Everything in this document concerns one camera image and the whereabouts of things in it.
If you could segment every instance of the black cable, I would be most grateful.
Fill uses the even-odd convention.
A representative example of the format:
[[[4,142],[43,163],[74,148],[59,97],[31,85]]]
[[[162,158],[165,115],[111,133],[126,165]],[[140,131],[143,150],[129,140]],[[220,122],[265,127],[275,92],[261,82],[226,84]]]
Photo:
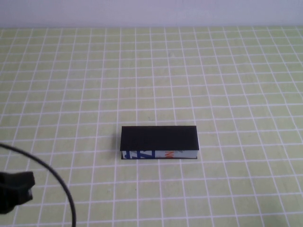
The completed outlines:
[[[7,150],[14,151],[14,152],[19,153],[19,154],[22,154],[22,155],[26,156],[27,158],[29,158],[31,160],[34,160],[35,162],[39,163],[40,165],[45,167],[49,172],[51,172],[51,174],[58,180],[58,182],[60,183],[60,185],[62,186],[63,190],[66,193],[67,199],[68,199],[68,201],[70,203],[70,206],[71,206],[71,227],[76,227],[77,217],[76,217],[75,203],[72,199],[70,190],[66,186],[64,180],[59,176],[59,174],[52,167],[50,167],[47,163],[45,163],[44,161],[42,161],[38,157],[33,156],[32,154],[30,154],[26,151],[20,150],[18,148],[15,148],[15,147],[3,144],[3,143],[0,143],[0,147],[4,148],[4,149],[7,149]]]

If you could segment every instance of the black box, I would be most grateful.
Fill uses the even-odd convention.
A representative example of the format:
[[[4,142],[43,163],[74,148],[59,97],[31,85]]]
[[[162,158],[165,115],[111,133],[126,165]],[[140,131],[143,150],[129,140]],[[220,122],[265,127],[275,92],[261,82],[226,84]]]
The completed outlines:
[[[122,159],[197,158],[196,126],[122,126]]]

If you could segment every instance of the table surface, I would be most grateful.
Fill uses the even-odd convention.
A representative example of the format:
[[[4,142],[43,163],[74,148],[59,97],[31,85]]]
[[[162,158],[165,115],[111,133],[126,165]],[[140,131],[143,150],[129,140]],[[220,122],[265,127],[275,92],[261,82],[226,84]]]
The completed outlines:
[[[303,27],[0,29],[0,141],[79,227],[303,226]],[[197,160],[121,160],[122,125],[196,125]],[[0,226],[68,227],[62,189]]]

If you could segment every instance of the printed label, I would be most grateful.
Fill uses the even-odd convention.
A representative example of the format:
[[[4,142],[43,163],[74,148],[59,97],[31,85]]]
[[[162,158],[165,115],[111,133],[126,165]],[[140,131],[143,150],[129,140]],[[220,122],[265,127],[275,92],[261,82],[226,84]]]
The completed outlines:
[[[124,159],[196,158],[197,150],[138,150],[122,151]]]

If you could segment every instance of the black lid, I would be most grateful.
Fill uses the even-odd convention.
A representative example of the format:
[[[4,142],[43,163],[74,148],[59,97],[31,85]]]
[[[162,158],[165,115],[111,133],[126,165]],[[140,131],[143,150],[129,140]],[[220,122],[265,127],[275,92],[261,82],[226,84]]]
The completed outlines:
[[[121,151],[199,150],[196,126],[122,126]]]

